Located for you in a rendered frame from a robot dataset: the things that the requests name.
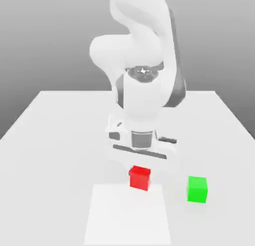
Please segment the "small red cube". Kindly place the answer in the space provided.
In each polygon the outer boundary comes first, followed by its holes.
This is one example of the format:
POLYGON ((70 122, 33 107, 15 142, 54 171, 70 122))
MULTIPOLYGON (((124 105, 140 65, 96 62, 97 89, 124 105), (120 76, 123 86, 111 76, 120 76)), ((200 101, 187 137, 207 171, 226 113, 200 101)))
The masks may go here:
POLYGON ((129 172, 130 187, 147 191, 150 185, 151 170, 148 168, 133 166, 129 172))

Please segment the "small green cube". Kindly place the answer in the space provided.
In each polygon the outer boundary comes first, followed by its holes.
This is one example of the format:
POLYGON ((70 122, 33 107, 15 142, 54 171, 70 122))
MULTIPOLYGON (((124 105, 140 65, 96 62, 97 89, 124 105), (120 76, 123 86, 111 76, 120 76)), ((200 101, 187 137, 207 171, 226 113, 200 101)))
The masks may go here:
POLYGON ((206 203, 208 194, 207 179, 205 177, 189 176, 187 182, 187 201, 206 203))

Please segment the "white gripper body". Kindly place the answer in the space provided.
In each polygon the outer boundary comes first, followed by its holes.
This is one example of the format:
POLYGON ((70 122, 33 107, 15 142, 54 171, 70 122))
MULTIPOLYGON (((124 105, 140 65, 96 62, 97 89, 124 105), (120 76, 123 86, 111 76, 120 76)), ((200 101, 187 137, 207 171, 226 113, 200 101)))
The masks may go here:
POLYGON ((140 166, 152 171, 168 171, 175 166, 175 146, 158 143, 150 150, 133 150, 118 144, 107 146, 107 158, 119 162, 125 169, 140 166))

